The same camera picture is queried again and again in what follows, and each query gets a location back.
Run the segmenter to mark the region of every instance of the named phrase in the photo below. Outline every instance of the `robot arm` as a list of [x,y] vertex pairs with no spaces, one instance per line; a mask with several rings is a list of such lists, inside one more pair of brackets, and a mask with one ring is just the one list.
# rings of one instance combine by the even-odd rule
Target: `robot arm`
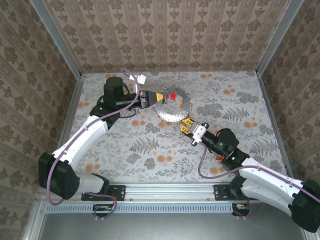
[[[139,83],[144,83],[145,78],[138,76],[138,80],[140,80],[138,81]],[[38,162],[39,185],[41,187],[47,188],[51,167],[57,157],[62,155],[52,172],[50,182],[50,191],[52,193],[65,200],[70,199],[76,193],[108,194],[108,179],[97,174],[78,176],[75,170],[83,154],[100,136],[112,127],[120,117],[120,113],[104,119],[100,119],[100,117],[120,110],[135,100],[136,93],[124,94],[124,88],[128,89],[120,77],[108,78],[103,87],[104,95],[100,97],[97,105],[91,110],[90,116],[80,129],[68,142],[52,154],[44,153],[41,155]],[[159,93],[141,90],[131,108],[148,108],[162,99],[163,96]]]
[[[287,213],[303,229],[312,233],[318,230],[320,204],[305,193],[319,199],[320,186],[316,182],[310,179],[303,182],[273,171],[238,149],[239,141],[230,129],[221,129],[214,135],[207,131],[208,128],[207,123],[199,124],[190,118],[180,124],[181,131],[192,139],[192,146],[198,143],[205,145],[211,153],[220,155],[224,169],[235,171],[236,176],[228,191],[220,193],[226,194],[222,197],[236,200],[244,195],[258,199]],[[200,175],[208,179],[217,178]]]

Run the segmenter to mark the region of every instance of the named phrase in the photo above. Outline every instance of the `wall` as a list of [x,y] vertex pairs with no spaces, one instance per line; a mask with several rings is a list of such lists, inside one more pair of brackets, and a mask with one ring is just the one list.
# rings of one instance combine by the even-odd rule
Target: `wall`
[[18,239],[38,158],[58,143],[75,78],[27,0],[0,1],[0,239]]
[[305,0],[262,75],[297,178],[320,183],[320,1]]
[[82,72],[254,69],[288,0],[46,0]]

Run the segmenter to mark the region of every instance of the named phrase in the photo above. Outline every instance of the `circular saw blade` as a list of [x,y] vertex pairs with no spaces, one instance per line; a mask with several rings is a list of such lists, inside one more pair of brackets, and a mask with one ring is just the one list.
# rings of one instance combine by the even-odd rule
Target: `circular saw blade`
[[162,94],[164,98],[167,95],[170,95],[171,93],[175,93],[179,95],[183,101],[183,109],[181,110],[181,112],[177,114],[167,113],[164,110],[164,104],[162,102],[156,103],[154,109],[158,113],[159,117],[161,117],[166,122],[171,123],[179,122],[188,117],[188,115],[191,112],[191,99],[186,91],[184,91],[181,87],[178,86],[167,86],[164,89],[162,89],[159,93]]

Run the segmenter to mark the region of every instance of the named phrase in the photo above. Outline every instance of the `red object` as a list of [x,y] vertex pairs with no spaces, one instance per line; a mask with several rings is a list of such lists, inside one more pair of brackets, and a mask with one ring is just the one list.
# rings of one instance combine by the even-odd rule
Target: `red object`
[[171,100],[176,100],[176,94],[175,93],[171,93],[170,94],[170,98],[171,98]]

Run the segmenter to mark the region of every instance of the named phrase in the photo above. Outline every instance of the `floral patterned floor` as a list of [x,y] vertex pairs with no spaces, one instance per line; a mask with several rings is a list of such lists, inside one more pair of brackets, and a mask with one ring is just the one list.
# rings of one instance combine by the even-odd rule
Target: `floral patterned floor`
[[[179,86],[190,93],[191,117],[210,124],[209,130],[230,128],[239,148],[271,169],[286,174],[276,137],[254,71],[147,72],[142,89],[158,92]],[[103,94],[106,78],[122,77],[130,90],[134,82],[120,73],[87,74],[71,134],[89,116]],[[208,182],[197,172],[203,147],[191,146],[178,123],[166,124],[153,108],[139,109],[136,116],[119,119],[85,153],[78,173],[97,173],[111,182]],[[216,176],[225,170],[208,153],[202,173]],[[228,182],[233,176],[220,178]]]

